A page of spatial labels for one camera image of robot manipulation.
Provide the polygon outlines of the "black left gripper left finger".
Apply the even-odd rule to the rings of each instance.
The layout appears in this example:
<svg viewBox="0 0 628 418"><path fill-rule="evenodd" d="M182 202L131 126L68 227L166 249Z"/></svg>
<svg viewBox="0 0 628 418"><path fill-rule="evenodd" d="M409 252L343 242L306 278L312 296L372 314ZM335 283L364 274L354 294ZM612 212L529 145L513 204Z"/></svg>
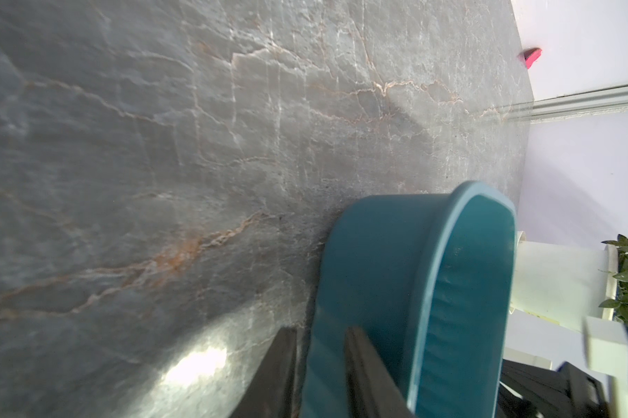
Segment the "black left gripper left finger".
<svg viewBox="0 0 628 418"><path fill-rule="evenodd" d="M230 417L291 417L297 331L282 327Z"/></svg>

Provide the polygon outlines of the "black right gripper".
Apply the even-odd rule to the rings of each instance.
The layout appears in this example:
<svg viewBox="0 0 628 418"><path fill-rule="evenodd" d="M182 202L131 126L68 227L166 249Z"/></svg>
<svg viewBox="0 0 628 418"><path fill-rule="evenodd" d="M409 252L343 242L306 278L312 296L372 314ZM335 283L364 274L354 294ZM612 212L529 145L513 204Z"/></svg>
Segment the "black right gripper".
<svg viewBox="0 0 628 418"><path fill-rule="evenodd" d="M569 362L553 371L504 360L495 416L608 417L600 381Z"/></svg>

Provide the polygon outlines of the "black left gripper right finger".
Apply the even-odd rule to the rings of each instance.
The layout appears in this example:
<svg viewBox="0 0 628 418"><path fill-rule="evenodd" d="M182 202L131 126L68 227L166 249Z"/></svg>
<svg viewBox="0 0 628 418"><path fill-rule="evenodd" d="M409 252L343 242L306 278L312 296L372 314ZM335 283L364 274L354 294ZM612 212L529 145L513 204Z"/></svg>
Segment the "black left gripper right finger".
<svg viewBox="0 0 628 418"><path fill-rule="evenodd" d="M343 350L350 417L415 417L364 330L349 327Z"/></svg>

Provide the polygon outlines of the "pink small object at wall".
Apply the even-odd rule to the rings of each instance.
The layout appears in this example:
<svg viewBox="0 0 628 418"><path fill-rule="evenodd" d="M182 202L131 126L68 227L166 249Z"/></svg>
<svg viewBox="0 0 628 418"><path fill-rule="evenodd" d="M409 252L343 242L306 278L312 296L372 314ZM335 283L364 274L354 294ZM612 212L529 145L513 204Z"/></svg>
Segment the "pink small object at wall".
<svg viewBox="0 0 628 418"><path fill-rule="evenodd" d="M543 50L541 48L531 48L521 52L520 56L526 69L530 69L534 63L541 57Z"/></svg>

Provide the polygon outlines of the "white plant pot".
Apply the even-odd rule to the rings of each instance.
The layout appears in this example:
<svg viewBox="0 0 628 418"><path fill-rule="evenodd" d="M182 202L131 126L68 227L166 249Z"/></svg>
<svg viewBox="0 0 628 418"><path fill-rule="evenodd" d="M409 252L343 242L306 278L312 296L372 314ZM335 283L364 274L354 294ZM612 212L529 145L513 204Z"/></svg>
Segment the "white plant pot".
<svg viewBox="0 0 628 418"><path fill-rule="evenodd" d="M517 233L510 311L522 311L567 329L583 332L585 318L613 320L599 304L616 297L616 247L569 247L530 241Z"/></svg>

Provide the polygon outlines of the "teal plastic storage box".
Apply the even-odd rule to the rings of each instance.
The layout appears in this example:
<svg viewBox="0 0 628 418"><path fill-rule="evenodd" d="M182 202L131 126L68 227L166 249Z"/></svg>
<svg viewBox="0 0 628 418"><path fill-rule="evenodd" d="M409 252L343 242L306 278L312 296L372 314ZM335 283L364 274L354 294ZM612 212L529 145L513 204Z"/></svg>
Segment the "teal plastic storage box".
<svg viewBox="0 0 628 418"><path fill-rule="evenodd" d="M516 232L513 203L477 181L350 205L324 246L301 416L350 414L350 327L364 329L416 416L494 416Z"/></svg>

